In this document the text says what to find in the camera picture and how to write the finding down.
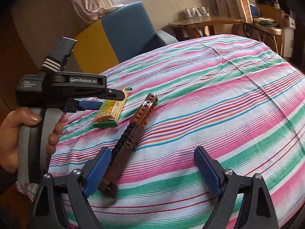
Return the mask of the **person's left hand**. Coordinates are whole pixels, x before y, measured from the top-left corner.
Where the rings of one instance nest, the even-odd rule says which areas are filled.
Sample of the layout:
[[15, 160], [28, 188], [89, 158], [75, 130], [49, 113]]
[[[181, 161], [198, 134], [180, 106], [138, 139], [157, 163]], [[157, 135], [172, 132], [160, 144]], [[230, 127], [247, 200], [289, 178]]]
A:
[[[18, 168], [18, 137], [21, 125], [29, 127], [37, 125], [42, 120], [41, 116], [30, 108], [21, 107], [10, 112], [1, 125], [1, 166], [9, 173], [14, 173]], [[54, 131], [48, 137], [46, 151], [52, 155], [56, 152], [59, 136], [63, 132], [64, 123], [68, 117], [63, 115], [55, 125]]]

